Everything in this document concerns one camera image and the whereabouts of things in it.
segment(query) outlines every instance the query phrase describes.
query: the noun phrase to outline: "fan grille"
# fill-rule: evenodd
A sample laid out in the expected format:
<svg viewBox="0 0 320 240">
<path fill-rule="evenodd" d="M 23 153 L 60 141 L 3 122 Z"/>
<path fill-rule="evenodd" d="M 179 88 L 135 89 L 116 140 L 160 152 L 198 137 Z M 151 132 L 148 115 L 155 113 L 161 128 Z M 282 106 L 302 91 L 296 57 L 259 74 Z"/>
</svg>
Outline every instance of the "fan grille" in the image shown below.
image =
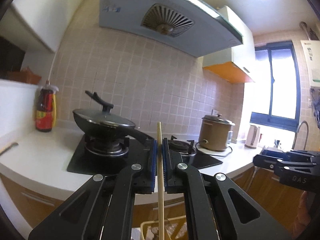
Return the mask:
<svg viewBox="0 0 320 240">
<path fill-rule="evenodd" d="M 167 35 L 174 38 L 187 31 L 194 23 L 174 9 L 156 3 L 143 17 L 141 26 L 154 31 L 158 31 L 161 25 L 170 26 L 172 30 Z"/>
</svg>

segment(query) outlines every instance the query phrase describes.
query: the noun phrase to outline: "frying pan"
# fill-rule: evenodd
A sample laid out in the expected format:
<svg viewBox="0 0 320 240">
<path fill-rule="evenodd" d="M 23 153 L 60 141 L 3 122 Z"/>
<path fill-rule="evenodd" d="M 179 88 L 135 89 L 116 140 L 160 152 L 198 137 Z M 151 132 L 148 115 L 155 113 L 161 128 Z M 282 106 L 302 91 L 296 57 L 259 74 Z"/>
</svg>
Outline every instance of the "frying pan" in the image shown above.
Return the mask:
<svg viewBox="0 0 320 240">
<path fill-rule="evenodd" d="M 151 136 L 136 130 L 135 123 L 119 115 L 110 113 L 113 104 L 103 101 L 97 94 L 89 91 L 85 93 L 103 106 L 102 111 L 94 109 L 75 109 L 73 117 L 78 127 L 87 135 L 104 140 L 115 140 L 132 136 L 140 143 L 144 144 Z"/>
</svg>

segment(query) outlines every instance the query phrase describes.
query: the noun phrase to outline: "pan lid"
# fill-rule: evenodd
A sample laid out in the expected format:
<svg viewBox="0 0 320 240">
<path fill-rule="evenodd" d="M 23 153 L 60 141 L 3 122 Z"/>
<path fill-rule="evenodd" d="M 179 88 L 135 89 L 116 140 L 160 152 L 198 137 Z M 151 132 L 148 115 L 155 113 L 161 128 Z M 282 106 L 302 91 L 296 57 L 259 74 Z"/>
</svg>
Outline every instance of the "pan lid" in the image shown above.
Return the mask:
<svg viewBox="0 0 320 240">
<path fill-rule="evenodd" d="M 96 124 L 113 126 L 113 127 L 118 127 L 118 126 L 132 127 L 132 128 L 136 127 L 136 124 L 134 122 L 131 122 L 126 118 L 123 118 L 116 114 L 102 112 L 100 110 L 75 109 L 73 110 L 73 113 L 86 119 L 88 122 L 92 122 Z"/>
<path fill-rule="evenodd" d="M 228 124 L 228 125 L 235 125 L 233 122 L 222 118 L 221 116 L 215 116 L 215 115 L 210 115 L 207 114 L 202 119 L 207 120 L 207 121 L 212 121 L 212 122 L 217 122 L 217 123 L 222 123 L 222 124 Z"/>
</svg>

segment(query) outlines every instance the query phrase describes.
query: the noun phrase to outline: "white wall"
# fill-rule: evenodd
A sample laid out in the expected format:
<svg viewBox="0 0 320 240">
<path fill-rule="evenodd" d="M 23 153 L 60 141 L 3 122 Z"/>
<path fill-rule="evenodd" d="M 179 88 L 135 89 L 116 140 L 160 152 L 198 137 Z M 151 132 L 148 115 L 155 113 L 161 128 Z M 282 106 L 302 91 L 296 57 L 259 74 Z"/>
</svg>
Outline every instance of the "white wall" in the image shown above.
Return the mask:
<svg viewBox="0 0 320 240">
<path fill-rule="evenodd" d="M 38 86 L 0 79 L 0 147 L 34 129 Z"/>
<path fill-rule="evenodd" d="M 13 0 L 26 24 L 50 48 L 57 51 L 65 29 L 82 0 Z"/>
</svg>

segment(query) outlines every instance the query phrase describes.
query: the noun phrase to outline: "water heater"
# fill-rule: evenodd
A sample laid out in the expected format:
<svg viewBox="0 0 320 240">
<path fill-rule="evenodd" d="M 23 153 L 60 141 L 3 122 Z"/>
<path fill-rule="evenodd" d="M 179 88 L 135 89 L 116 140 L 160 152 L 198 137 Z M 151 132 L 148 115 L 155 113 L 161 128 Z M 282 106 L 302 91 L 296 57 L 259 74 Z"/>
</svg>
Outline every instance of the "water heater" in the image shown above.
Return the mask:
<svg viewBox="0 0 320 240">
<path fill-rule="evenodd" d="M 310 88 L 320 89 L 320 41 L 301 41 L 307 62 Z"/>
</svg>

